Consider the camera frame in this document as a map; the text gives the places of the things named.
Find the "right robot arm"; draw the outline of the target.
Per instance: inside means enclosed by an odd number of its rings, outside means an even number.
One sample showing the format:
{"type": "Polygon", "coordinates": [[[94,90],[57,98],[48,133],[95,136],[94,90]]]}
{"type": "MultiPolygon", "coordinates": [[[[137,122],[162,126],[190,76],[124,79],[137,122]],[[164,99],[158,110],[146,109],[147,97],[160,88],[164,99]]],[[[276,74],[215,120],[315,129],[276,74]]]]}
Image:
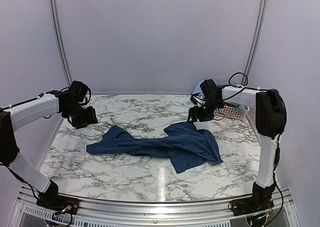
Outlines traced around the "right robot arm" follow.
{"type": "Polygon", "coordinates": [[[218,86],[206,79],[194,88],[190,100],[188,120],[206,122],[214,112],[226,104],[248,107],[255,114],[253,130],[260,144],[258,174],[252,187],[252,196],[241,201],[252,211],[267,204],[277,186],[275,173],[280,159],[280,138],[287,123],[287,111],[276,89],[252,88],[245,85],[218,86]]]}

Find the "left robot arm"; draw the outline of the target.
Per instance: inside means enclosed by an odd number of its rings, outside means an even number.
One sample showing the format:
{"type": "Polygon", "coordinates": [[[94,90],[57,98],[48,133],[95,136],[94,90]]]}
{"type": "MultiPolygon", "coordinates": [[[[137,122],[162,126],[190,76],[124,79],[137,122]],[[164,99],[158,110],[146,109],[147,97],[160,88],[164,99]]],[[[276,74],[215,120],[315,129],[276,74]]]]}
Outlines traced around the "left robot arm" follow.
{"type": "Polygon", "coordinates": [[[74,80],[61,90],[43,92],[0,109],[0,164],[20,182],[38,191],[38,205],[58,210],[65,202],[58,185],[37,166],[50,137],[45,132],[51,128],[41,130],[36,121],[61,115],[75,129],[97,124],[96,111],[89,105],[91,96],[92,91],[85,83],[74,80]]]}

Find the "left aluminium corner post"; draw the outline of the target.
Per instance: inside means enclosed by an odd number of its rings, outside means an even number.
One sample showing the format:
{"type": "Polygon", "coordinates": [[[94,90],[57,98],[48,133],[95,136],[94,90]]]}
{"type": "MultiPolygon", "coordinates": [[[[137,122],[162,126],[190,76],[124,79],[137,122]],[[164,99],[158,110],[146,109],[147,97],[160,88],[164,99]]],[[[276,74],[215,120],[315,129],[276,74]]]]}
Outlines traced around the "left aluminium corner post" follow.
{"type": "Polygon", "coordinates": [[[62,64],[62,70],[64,73],[65,80],[68,85],[73,81],[71,70],[68,63],[68,58],[64,46],[62,30],[60,26],[59,13],[58,13],[58,3],[57,0],[49,0],[50,13],[52,18],[53,30],[56,39],[57,49],[59,58],[62,64]]]}

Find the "right aluminium corner post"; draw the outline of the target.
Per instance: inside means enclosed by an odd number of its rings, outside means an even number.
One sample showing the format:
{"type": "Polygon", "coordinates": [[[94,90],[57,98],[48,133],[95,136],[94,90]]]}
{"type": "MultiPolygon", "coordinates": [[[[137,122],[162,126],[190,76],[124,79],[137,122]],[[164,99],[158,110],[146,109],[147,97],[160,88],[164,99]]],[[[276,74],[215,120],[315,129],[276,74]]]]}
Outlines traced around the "right aluminium corner post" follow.
{"type": "Polygon", "coordinates": [[[245,69],[244,69],[244,74],[246,75],[246,77],[242,78],[242,82],[241,82],[242,84],[247,84],[249,82],[249,76],[254,65],[256,52],[257,52],[259,41],[263,32],[264,22],[267,14],[267,6],[268,6],[268,0],[260,0],[257,20],[255,24],[255,29],[254,29],[254,35],[252,38],[248,58],[247,58],[245,69]]]}

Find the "aluminium corner post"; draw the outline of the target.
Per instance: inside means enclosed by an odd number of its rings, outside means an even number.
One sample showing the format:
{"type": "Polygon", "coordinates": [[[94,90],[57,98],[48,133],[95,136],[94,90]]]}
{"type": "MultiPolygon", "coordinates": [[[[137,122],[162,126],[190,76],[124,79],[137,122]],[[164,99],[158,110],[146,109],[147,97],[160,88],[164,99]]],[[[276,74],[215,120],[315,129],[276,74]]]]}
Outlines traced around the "aluminium corner post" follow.
{"type": "Polygon", "coordinates": [[[57,49],[59,58],[62,64],[62,70],[64,73],[65,80],[68,85],[73,81],[71,70],[68,63],[68,58],[64,46],[62,30],[60,26],[59,13],[58,13],[58,3],[57,0],[49,0],[50,13],[52,18],[53,30],[56,39],[57,49]]]}
{"type": "Polygon", "coordinates": [[[242,84],[247,84],[249,82],[249,76],[254,65],[256,52],[257,52],[259,41],[263,32],[264,22],[267,14],[267,6],[268,6],[268,0],[260,0],[257,20],[255,24],[255,29],[254,29],[254,35],[252,38],[248,58],[247,58],[245,69],[244,69],[244,74],[246,75],[246,77],[242,78],[242,82],[241,82],[242,84]]]}

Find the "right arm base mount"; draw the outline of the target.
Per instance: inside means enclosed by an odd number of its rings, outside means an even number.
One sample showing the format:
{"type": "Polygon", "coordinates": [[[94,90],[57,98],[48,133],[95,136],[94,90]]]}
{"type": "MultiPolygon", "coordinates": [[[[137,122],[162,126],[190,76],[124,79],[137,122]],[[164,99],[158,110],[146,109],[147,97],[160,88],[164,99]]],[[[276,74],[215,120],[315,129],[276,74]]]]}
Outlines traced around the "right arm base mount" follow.
{"type": "Polygon", "coordinates": [[[256,212],[270,210],[274,207],[272,197],[264,200],[257,200],[254,197],[243,197],[233,199],[228,204],[228,209],[233,212],[234,216],[248,215],[256,212]]]}

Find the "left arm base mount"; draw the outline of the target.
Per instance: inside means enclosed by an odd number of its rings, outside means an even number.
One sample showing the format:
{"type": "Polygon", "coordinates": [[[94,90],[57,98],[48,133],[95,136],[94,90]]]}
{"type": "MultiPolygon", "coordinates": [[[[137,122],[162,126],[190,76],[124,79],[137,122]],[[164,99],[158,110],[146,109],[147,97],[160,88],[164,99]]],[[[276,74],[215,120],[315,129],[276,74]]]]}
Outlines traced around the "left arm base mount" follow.
{"type": "Polygon", "coordinates": [[[72,214],[78,212],[80,200],[78,198],[60,195],[58,193],[39,193],[36,204],[50,210],[54,210],[56,214],[72,214]]]}

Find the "pink plastic laundry basket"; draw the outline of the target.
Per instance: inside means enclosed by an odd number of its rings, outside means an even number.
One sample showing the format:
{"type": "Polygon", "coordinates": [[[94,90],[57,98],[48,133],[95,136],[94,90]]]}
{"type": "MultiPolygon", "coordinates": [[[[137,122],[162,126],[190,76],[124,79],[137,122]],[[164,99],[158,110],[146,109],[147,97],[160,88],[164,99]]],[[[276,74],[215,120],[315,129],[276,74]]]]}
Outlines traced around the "pink plastic laundry basket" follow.
{"type": "Polygon", "coordinates": [[[229,118],[234,120],[243,120],[250,111],[250,108],[245,105],[225,105],[223,108],[216,109],[213,114],[222,118],[229,118]]]}

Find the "light blue cloth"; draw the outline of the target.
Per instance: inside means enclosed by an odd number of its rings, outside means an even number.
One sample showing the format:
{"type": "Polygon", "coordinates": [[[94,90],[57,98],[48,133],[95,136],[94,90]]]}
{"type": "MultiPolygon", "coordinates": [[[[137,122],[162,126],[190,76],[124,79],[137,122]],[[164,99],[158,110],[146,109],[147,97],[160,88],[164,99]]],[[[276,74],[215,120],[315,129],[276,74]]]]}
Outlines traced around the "light blue cloth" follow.
{"type": "Polygon", "coordinates": [[[192,91],[191,93],[191,96],[192,97],[196,97],[196,98],[199,98],[200,100],[204,100],[205,99],[205,96],[204,96],[204,93],[200,87],[200,85],[204,82],[204,80],[201,80],[197,83],[197,85],[195,86],[194,90],[192,91]]]}

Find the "dark blue t-shirt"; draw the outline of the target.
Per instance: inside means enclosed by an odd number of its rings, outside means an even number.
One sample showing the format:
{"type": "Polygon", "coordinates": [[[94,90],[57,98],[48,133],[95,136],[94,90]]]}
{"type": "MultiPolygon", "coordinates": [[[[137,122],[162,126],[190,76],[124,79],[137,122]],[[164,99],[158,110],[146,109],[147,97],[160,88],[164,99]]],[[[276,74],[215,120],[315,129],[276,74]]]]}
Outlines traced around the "dark blue t-shirt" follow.
{"type": "Polygon", "coordinates": [[[128,154],[169,159],[177,174],[202,165],[223,162],[218,143],[207,129],[197,129],[192,122],[178,122],[164,129],[166,137],[135,138],[125,129],[114,125],[102,140],[86,146],[91,155],[128,154]]]}

